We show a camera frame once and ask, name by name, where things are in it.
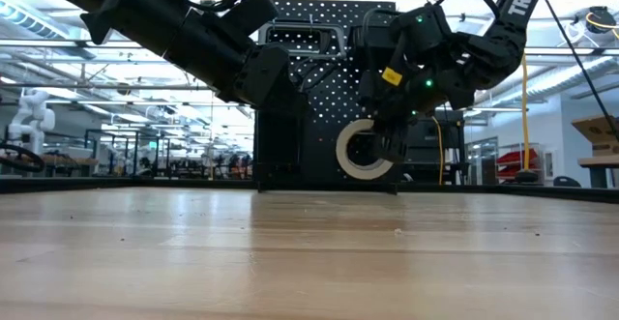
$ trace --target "white tape roll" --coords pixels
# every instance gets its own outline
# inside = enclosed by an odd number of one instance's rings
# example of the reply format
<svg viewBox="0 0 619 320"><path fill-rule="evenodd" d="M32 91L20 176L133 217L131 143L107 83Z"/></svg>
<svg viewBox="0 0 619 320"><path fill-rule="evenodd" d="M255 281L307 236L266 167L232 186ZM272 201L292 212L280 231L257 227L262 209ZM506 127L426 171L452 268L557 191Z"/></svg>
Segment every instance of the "white tape roll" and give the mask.
<svg viewBox="0 0 619 320"><path fill-rule="evenodd" d="M360 131L369 131L374 126L374 121L363 119L353 122L346 126L339 134L336 155L339 166L349 176L359 180L374 180L385 175L394 164L387 160L377 160L374 164L359 165L355 164L348 157L348 143L350 139Z"/></svg>

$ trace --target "wooden tabletop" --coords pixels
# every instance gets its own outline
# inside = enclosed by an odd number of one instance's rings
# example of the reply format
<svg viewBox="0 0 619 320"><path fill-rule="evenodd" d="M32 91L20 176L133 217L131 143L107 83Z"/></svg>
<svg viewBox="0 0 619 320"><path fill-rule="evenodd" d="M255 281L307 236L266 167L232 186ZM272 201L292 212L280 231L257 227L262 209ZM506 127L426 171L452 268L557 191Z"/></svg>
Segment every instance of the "wooden tabletop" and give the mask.
<svg viewBox="0 0 619 320"><path fill-rule="evenodd" d="M619 314L619 206L502 195L0 196L0 318Z"/></svg>

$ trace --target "black pegboard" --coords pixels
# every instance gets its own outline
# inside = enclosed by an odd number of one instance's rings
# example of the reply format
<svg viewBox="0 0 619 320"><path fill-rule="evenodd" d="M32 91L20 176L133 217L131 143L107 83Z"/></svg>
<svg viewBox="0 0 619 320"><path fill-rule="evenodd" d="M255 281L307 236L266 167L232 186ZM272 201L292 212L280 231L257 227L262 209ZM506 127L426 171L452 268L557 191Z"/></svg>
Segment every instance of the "black pegboard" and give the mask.
<svg viewBox="0 0 619 320"><path fill-rule="evenodd" d="M374 8L396 9L396 4L392 2L274 0L274 3L280 11L280 17L275 23L276 28L278 21L337 24L344 30L345 43L348 41L351 27L361 26L369 10ZM370 25L385 25L390 20L388 15L375 15ZM327 54L336 54L339 48L335 34L331 40ZM319 37L308 31L270 32L267 34L267 41L283 43L287 49L291 50L313 51L317 50L319 45ZM303 59L302 54L298 57L291 57L291 68L295 68L296 64ZM307 62L298 68L298 72L305 74L314 65L313 62ZM311 85L315 79L330 71L333 66L337 68L322 83L308 91L309 102L315 112L307 118L303 128L300 165L304 181L330 184L356 181L346 176L339 167L336 159L336 142L345 126L360 118L369 117L357 104L361 69L352 58L333 60L321 68L316 68L308 76L305 84ZM368 154L370 147L364 144L364 140L368 138L359 138L358 142L349 148L349 153L354 155L353 160L370 163L371 156ZM395 167L388 175L376 181L393 182L397 176L396 173Z"/></svg>

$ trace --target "yellow label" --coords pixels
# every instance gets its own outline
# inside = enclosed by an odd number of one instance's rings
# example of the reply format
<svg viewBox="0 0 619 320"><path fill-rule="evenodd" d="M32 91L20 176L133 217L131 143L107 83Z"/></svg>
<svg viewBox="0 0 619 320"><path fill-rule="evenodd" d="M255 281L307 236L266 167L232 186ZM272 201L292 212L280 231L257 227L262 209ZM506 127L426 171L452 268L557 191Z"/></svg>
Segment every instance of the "yellow label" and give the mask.
<svg viewBox="0 0 619 320"><path fill-rule="evenodd" d="M385 72L383 72L383 79L395 86L399 86L399 84L402 82L402 75L396 73L391 68L387 68L385 69Z"/></svg>

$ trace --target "cardboard box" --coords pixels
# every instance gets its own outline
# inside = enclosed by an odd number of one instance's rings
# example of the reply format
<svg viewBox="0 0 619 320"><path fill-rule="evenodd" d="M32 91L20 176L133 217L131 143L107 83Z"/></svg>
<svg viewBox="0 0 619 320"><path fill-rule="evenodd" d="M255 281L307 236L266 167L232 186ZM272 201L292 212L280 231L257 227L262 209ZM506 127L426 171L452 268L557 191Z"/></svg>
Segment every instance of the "cardboard box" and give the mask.
<svg viewBox="0 0 619 320"><path fill-rule="evenodd" d="M614 118L614 121L619 130L619 120ZM619 141L604 116L573 120L572 125L591 142L593 157L619 155Z"/></svg>

